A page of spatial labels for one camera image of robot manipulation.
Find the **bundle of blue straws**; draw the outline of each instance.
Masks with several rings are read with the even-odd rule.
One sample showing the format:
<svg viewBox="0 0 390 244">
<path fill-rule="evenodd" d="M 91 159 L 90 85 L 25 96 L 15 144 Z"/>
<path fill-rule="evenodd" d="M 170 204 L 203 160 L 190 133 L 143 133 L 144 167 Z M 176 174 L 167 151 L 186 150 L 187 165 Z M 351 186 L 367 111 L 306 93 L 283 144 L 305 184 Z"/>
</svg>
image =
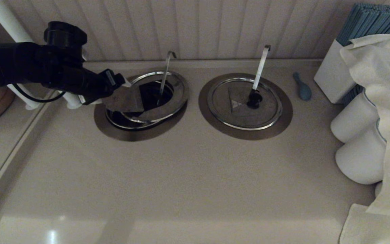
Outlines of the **bundle of blue straws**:
<svg viewBox="0 0 390 244">
<path fill-rule="evenodd" d="M 390 34 L 390 5 L 355 3 L 336 40 L 347 46 L 351 39 Z"/>
</svg>

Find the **black knob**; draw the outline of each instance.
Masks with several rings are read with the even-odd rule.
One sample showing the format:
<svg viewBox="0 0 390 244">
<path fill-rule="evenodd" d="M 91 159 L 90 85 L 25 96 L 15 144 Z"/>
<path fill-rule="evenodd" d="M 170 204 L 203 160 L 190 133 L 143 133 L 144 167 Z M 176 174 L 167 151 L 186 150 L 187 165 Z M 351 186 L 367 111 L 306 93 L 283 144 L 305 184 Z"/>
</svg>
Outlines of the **black knob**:
<svg viewBox="0 0 390 244">
<path fill-rule="evenodd" d="M 51 21 L 44 33 L 44 39 L 50 46 L 80 48 L 87 43 L 87 34 L 77 26 L 60 21 Z"/>
<path fill-rule="evenodd" d="M 249 100 L 246 103 L 248 107 L 256 109 L 260 107 L 260 102 L 263 100 L 263 97 L 260 95 L 260 93 L 252 90 L 249 94 Z"/>
</svg>

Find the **white cup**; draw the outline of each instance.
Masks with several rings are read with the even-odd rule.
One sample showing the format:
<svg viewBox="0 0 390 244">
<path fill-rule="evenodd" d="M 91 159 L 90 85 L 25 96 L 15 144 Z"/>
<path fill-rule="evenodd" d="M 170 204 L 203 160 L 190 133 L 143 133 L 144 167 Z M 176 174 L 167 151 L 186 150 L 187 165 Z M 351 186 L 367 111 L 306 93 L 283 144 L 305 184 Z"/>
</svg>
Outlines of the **white cup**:
<svg viewBox="0 0 390 244">
<path fill-rule="evenodd" d="M 360 184 L 374 184 L 383 179 L 386 140 L 380 134 L 378 124 L 379 120 L 336 151 L 340 170 Z"/>
<path fill-rule="evenodd" d="M 331 131 L 341 142 L 348 142 L 369 125 L 373 125 L 379 114 L 365 94 L 357 95 L 331 123 Z"/>
</svg>

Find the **black cable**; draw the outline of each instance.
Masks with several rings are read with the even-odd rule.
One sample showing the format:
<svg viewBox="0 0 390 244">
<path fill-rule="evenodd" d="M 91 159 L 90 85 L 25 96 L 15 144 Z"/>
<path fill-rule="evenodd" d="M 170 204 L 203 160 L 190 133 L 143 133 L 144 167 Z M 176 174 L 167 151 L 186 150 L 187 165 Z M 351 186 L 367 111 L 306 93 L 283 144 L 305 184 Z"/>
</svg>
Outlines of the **black cable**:
<svg viewBox="0 0 390 244">
<path fill-rule="evenodd" d="M 41 100 L 41 99 L 37 99 L 37 98 L 31 97 L 30 95 L 26 94 L 17 84 L 13 84 L 13 86 L 14 86 L 14 88 L 16 88 L 17 91 L 19 91 L 20 94 L 22 94 L 23 96 L 25 96 L 26 98 L 28 98 L 29 100 L 32 100 L 34 102 L 41 102 L 41 103 L 53 102 L 57 99 L 60 99 L 65 94 L 65 91 L 63 91 L 62 93 L 60 93 L 58 96 L 56 96 L 54 98 Z"/>
</svg>

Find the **circular lid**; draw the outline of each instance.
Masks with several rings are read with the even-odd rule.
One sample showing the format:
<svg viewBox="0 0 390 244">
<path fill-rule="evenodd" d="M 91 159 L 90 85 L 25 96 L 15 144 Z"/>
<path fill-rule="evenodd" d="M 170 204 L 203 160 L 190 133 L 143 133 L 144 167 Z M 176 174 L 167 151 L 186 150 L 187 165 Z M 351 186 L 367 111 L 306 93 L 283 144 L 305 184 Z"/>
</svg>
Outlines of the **circular lid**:
<svg viewBox="0 0 390 244">
<path fill-rule="evenodd" d="M 156 71 L 135 77 L 130 82 L 132 84 L 130 89 L 140 90 L 140 94 L 143 96 L 143 92 L 146 90 L 146 88 L 143 88 L 143 85 L 156 84 L 155 88 L 157 88 L 158 92 L 163 74 L 163 71 Z M 178 112 L 188 100 L 189 86 L 183 76 L 168 71 L 165 88 L 165 93 L 167 90 L 170 93 L 169 100 L 165 104 L 144 110 L 143 112 L 123 113 L 123 115 L 129 120 L 139 123 L 158 122 L 172 116 Z"/>
<path fill-rule="evenodd" d="M 282 103 L 276 92 L 260 80 L 257 91 L 262 96 L 258 108 L 247 105 L 254 76 L 234 74 L 220 76 L 207 94 L 213 116 L 230 127 L 256 131 L 271 127 L 282 114 Z"/>
</svg>

